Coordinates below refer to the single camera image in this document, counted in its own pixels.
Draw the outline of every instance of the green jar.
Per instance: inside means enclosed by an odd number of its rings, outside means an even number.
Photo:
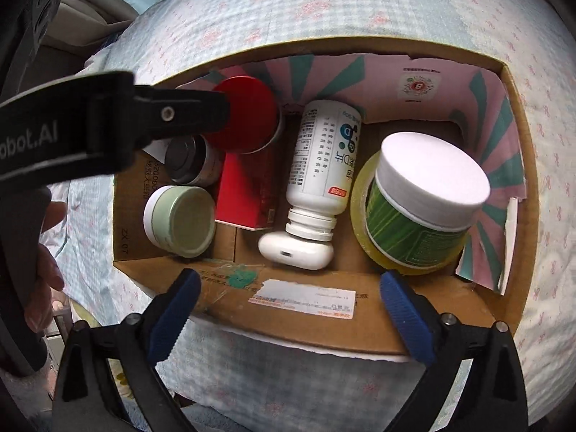
[[[435,268],[462,249],[490,194],[464,151],[429,135],[401,132],[382,142],[366,203],[370,240],[407,268]]]

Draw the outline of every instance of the white jar lid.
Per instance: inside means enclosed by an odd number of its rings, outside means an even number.
[[[197,186],[160,187],[146,203],[143,224],[155,246],[185,258],[197,257],[214,238],[214,200]]]
[[[486,174],[468,154],[414,132],[382,141],[376,182],[400,212],[440,230],[468,228],[490,195]]]

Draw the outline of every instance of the green paint stain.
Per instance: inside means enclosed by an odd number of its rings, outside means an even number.
[[[464,142],[468,142],[468,119],[464,112],[459,111],[458,109],[454,109],[448,115],[448,120],[452,120],[456,125],[460,127],[460,131],[462,132],[462,138],[464,138]]]
[[[248,63],[247,65],[243,66],[244,71],[246,74],[251,77],[255,77],[262,81],[266,86],[270,88],[270,90],[274,93],[275,96],[278,96],[278,89],[274,85],[274,81],[272,76],[270,76],[270,72],[268,71],[268,67],[264,62],[254,62]]]
[[[482,240],[482,246],[486,252],[486,257],[488,258],[488,266],[490,267],[490,273],[492,276],[492,289],[498,288],[498,282],[500,281],[500,275],[502,274],[502,264],[500,263],[500,258],[490,239],[488,234],[484,230],[482,223],[477,223],[478,233],[480,234],[480,239]]]
[[[298,55],[290,57],[288,62],[290,64],[290,78],[292,80],[292,99],[294,102],[298,102],[306,86],[308,73],[310,73],[312,63],[314,62],[314,56]]]
[[[492,206],[491,204],[485,204],[482,207],[482,211],[488,214],[490,219],[492,219],[501,228],[504,228],[504,224],[506,224],[506,215],[508,214],[508,210],[503,210],[502,208],[496,208],[496,206]]]
[[[500,106],[500,113],[498,114],[498,118],[496,119],[496,123],[494,123],[494,128],[490,133],[490,138],[488,138],[488,143],[486,143],[486,148],[482,153],[482,157],[480,158],[480,164],[483,164],[486,159],[490,156],[492,151],[496,148],[508,127],[512,123],[514,116],[512,115],[512,108],[510,106],[510,101],[508,97],[505,97],[502,101],[502,106]]]
[[[364,55],[359,56],[344,68],[318,93],[318,99],[326,99],[364,80]]]
[[[462,265],[460,265],[460,276],[472,281],[472,238],[470,234],[466,236],[464,253],[462,255]]]
[[[226,77],[220,73],[220,71],[211,71],[206,76],[202,77],[202,79],[210,83],[214,83],[215,85],[219,85],[226,79]]]
[[[237,268],[229,277],[228,285],[237,289],[243,289],[256,279],[256,271]]]
[[[488,99],[486,83],[484,82],[484,77],[480,71],[474,75],[468,87],[476,98],[476,104],[478,105],[478,123],[476,125],[476,137],[474,138],[474,150],[476,150],[478,143],[480,142],[480,136],[482,135],[482,128],[484,127],[486,104]]]
[[[491,188],[522,185],[524,183],[524,168],[520,153],[514,154],[504,164],[488,174]]]

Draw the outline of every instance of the light green jar lid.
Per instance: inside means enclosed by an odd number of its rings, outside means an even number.
[[[146,203],[143,224],[155,246],[185,258],[197,257],[214,238],[214,200],[197,186],[163,186]]]

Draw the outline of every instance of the green label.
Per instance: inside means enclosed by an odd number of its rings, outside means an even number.
[[[462,247],[468,232],[443,232],[414,222],[388,203],[375,181],[366,205],[366,229],[384,255],[415,268],[430,268],[447,261]]]

